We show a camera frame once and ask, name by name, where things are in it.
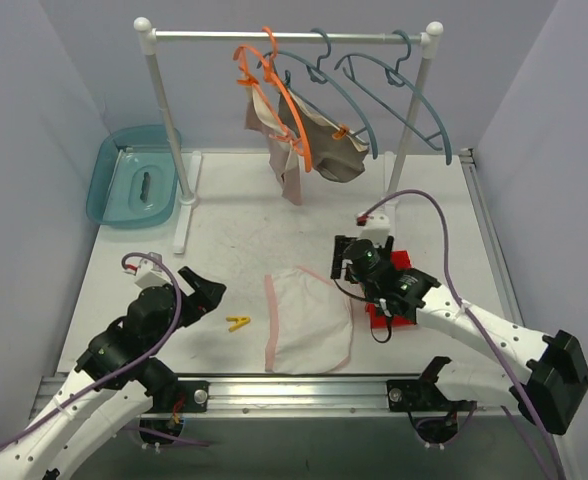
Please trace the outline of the yellow clothespin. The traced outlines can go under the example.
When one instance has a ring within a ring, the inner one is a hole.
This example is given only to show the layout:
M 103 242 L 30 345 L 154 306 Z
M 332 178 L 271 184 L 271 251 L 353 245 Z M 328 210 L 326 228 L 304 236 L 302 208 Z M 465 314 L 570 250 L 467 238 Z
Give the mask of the yellow clothespin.
M 228 316 L 226 322 L 229 324 L 228 331 L 232 333 L 248 325 L 251 318 L 248 316 Z

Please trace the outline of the white pink-trimmed underwear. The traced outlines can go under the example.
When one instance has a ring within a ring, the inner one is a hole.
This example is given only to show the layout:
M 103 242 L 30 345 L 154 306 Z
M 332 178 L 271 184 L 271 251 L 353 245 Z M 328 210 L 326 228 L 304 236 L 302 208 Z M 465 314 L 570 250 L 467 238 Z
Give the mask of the white pink-trimmed underwear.
M 295 266 L 265 276 L 269 338 L 265 370 L 280 375 L 327 374 L 351 357 L 350 299 L 328 279 Z

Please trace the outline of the grey beige underwear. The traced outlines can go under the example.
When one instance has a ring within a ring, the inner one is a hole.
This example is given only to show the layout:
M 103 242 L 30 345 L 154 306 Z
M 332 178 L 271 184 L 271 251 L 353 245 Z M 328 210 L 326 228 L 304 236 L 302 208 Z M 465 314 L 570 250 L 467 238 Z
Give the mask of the grey beige underwear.
M 340 140 L 334 140 L 332 135 L 339 127 L 309 108 L 296 94 L 290 94 L 297 104 L 308 135 L 313 168 L 326 180 L 337 183 L 351 182 L 363 174 L 369 148 L 348 134 Z

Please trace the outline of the orange clothespin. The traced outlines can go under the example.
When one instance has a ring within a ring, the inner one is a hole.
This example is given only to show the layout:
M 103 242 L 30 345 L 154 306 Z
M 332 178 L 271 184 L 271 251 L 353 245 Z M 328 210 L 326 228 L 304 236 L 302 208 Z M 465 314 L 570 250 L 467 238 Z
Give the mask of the orange clothespin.
M 342 125 L 342 126 L 339 127 L 338 130 L 336 130 L 333 133 L 332 138 L 334 140 L 340 140 L 340 139 L 344 138 L 348 133 L 349 133 L 349 128 L 346 127 L 346 126 L 344 126 L 344 125 Z

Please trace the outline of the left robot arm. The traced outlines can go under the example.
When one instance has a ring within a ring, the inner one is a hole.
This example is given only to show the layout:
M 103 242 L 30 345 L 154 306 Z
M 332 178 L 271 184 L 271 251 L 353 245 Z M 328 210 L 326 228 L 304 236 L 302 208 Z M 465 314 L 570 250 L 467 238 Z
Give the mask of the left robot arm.
M 201 381 L 185 383 L 156 356 L 178 329 L 214 311 L 226 286 L 188 267 L 141 289 L 125 314 L 88 344 L 63 384 L 17 438 L 0 447 L 0 479 L 63 479 L 148 411 L 201 412 Z

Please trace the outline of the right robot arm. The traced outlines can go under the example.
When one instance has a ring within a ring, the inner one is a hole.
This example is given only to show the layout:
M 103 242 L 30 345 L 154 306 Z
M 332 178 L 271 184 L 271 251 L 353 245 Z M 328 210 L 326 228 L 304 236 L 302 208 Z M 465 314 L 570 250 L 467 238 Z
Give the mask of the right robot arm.
M 455 296 L 437 278 L 391 260 L 394 239 L 334 238 L 330 277 L 361 288 L 359 300 L 391 329 L 395 318 L 439 331 L 504 368 L 507 393 L 531 423 L 565 434 L 588 391 L 588 364 L 577 337 L 550 335 L 503 319 Z

